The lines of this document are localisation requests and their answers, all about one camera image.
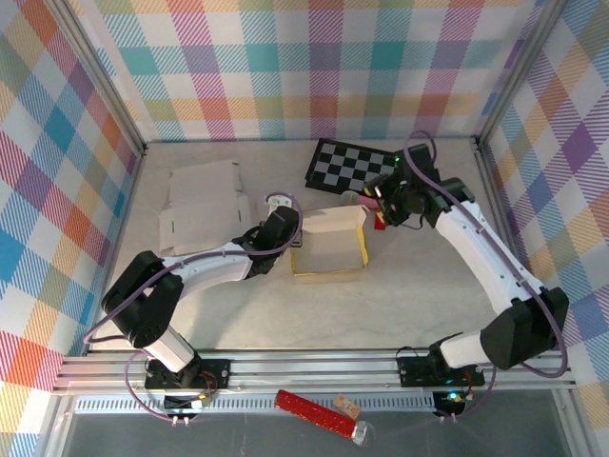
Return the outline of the yellow paper box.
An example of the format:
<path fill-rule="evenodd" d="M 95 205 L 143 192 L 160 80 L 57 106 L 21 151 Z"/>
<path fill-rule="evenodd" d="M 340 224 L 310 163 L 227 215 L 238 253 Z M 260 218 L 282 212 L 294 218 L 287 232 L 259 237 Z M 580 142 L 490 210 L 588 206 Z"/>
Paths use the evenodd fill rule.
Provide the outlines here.
<path fill-rule="evenodd" d="M 368 253 L 363 206 L 315 209 L 304 213 L 302 241 L 290 251 L 295 276 L 343 272 L 365 268 Z"/>

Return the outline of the white paper box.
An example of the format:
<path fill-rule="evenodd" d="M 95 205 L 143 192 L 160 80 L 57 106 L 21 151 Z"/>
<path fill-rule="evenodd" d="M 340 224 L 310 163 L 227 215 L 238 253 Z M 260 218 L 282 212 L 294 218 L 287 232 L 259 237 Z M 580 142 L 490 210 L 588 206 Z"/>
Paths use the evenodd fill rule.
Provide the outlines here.
<path fill-rule="evenodd" d="M 159 216 L 160 251 L 185 255 L 220 247 L 256 226 L 255 202 L 232 160 L 174 169 Z"/>

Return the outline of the black controller box green light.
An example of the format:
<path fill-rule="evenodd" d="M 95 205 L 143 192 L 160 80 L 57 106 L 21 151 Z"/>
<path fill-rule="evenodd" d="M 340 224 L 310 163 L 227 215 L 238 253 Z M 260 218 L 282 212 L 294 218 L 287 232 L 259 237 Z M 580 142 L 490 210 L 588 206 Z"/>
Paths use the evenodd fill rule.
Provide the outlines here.
<path fill-rule="evenodd" d="M 466 400 L 460 391 L 434 391 L 433 400 L 433 413 L 440 418 L 458 416 L 465 411 Z"/>

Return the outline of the pink toy microphone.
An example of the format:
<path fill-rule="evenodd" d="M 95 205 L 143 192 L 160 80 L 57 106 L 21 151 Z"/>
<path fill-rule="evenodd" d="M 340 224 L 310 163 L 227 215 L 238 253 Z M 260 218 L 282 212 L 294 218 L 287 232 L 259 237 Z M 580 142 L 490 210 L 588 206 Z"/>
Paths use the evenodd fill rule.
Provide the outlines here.
<path fill-rule="evenodd" d="M 343 206 L 364 206 L 370 211 L 380 209 L 380 205 L 375 199 L 361 195 L 354 190 L 346 190 L 341 194 L 341 204 Z"/>

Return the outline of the black grey chessboard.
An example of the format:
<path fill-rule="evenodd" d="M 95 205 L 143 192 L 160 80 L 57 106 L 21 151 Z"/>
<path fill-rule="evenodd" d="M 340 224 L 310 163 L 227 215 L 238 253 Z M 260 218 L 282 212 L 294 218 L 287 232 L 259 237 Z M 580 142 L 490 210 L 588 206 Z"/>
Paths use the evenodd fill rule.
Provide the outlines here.
<path fill-rule="evenodd" d="M 363 192 L 363 185 L 381 174 L 391 174 L 392 152 L 320 139 L 305 174 L 305 186 L 333 194 Z"/>

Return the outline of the red glitter microphone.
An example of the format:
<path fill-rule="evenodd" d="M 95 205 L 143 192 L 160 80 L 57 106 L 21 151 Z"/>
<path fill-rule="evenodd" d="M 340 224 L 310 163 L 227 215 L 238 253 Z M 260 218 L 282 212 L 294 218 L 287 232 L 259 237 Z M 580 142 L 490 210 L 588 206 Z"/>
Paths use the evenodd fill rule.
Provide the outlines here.
<path fill-rule="evenodd" d="M 369 446 L 375 438 L 375 428 L 367 421 L 361 420 L 360 415 L 356 420 L 344 415 L 334 407 L 333 401 L 330 407 L 326 407 L 281 389 L 275 396 L 274 406 L 316 427 L 347 438 L 359 447 Z"/>

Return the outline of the small connector board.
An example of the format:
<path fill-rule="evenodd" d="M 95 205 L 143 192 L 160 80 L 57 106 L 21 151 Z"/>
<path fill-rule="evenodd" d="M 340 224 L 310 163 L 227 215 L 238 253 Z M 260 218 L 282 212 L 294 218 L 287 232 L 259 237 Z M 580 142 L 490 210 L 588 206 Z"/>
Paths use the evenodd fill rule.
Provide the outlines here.
<path fill-rule="evenodd" d="M 166 396 L 163 400 L 163 408 L 165 410 L 200 410 L 208 407 L 211 400 L 212 396 L 204 393 L 187 397 Z"/>

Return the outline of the aluminium side rail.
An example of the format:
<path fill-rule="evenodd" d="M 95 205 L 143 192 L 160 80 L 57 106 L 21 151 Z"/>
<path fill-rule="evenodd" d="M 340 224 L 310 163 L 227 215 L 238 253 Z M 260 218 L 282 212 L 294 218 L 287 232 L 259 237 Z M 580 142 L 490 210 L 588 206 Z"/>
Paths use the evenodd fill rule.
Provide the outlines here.
<path fill-rule="evenodd" d="M 514 253 L 514 240 L 502 211 L 499 191 L 493 181 L 484 148 L 479 144 L 477 137 L 472 139 L 472 150 L 481 175 L 486 198 L 490 205 L 492 220 L 494 227 L 496 228 L 495 232 L 497 233 L 495 238 L 497 240 L 501 239 L 498 244 L 502 245 L 501 249 L 505 252 L 505 254 L 500 256 L 500 260 L 504 257 L 508 257 L 516 262 L 518 271 L 525 273 L 520 264 L 520 260 Z M 535 340 L 533 346 L 536 348 L 537 346 L 543 345 L 547 336 L 553 338 L 553 333 L 551 326 L 548 324 L 547 318 L 543 313 L 543 309 L 540 307 L 539 299 L 531 296 L 522 287 L 522 284 L 514 277 L 513 271 L 510 268 L 507 269 L 505 275 L 505 281 L 507 282 L 508 287 L 507 300 L 509 301 L 509 304 L 504 306 L 506 311 L 498 310 L 497 313 L 507 314 L 507 310 L 509 310 L 509 313 L 516 319 L 514 327 L 514 330 L 516 331 L 515 336 L 523 338 L 525 333 L 531 333 L 531 336 Z"/>

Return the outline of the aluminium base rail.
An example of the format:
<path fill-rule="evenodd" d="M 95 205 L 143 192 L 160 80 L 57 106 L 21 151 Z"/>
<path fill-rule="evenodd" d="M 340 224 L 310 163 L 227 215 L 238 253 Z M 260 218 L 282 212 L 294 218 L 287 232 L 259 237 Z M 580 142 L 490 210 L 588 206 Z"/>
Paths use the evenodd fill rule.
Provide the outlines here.
<path fill-rule="evenodd" d="M 365 393 L 402 390 L 402 374 L 394 349 L 343 350 L 212 350 L 203 352 L 208 364 L 229 362 L 211 380 L 199 379 L 182 388 L 163 376 L 158 363 L 146 364 L 136 352 L 93 350 L 64 360 L 53 387 L 56 395 L 117 394 L 129 387 L 189 395 L 216 387 L 222 393 Z"/>

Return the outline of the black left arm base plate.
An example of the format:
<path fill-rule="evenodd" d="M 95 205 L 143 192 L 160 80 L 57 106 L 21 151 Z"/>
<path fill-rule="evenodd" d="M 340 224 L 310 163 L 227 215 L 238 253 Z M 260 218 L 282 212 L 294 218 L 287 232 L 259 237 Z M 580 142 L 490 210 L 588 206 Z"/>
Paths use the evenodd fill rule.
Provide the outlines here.
<path fill-rule="evenodd" d="M 215 390 L 228 386 L 230 361 L 196 358 L 180 371 L 173 372 L 156 359 L 145 364 L 146 389 Z"/>

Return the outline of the aluminium frame post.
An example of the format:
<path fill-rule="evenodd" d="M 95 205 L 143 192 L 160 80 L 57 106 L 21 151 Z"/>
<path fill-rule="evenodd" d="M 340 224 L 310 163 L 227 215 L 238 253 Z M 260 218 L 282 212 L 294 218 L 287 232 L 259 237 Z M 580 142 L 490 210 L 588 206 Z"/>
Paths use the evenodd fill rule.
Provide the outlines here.
<path fill-rule="evenodd" d="M 497 85 L 491 91 L 477 127 L 479 144 L 487 144 L 499 127 L 518 89 L 535 64 L 568 0 L 543 0 L 529 15 L 522 37 L 511 49 Z"/>
<path fill-rule="evenodd" d="M 101 97 L 107 103 L 108 110 L 127 137 L 129 144 L 137 150 L 140 157 L 144 157 L 147 151 L 147 143 L 132 120 L 127 106 L 123 102 L 119 91 L 114 87 L 69 0 L 44 0 L 44 3 L 62 32 L 67 36 L 67 40 L 74 48 L 77 57 L 82 61 L 82 65 L 94 87 L 98 89 Z"/>

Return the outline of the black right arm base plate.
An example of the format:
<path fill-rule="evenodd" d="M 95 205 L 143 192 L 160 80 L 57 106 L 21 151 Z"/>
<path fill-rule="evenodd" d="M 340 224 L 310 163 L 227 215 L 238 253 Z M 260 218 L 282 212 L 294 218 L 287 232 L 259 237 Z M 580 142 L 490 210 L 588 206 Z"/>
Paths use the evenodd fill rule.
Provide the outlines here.
<path fill-rule="evenodd" d="M 399 357 L 397 365 L 402 387 L 482 387 L 485 384 L 478 366 L 450 368 L 434 356 Z"/>

